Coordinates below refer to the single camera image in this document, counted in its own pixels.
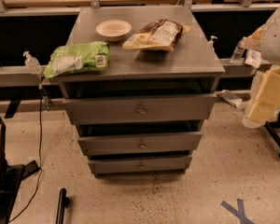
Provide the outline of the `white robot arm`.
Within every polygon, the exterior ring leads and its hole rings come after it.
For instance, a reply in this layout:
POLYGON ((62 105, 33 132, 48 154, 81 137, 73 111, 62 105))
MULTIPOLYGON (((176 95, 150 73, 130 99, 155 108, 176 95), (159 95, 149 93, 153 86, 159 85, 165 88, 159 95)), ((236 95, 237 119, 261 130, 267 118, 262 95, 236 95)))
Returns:
POLYGON ((242 123, 255 129, 280 108, 280 7, 245 41, 245 46, 259 51, 261 58, 272 65, 266 72, 257 72, 252 81, 242 123))

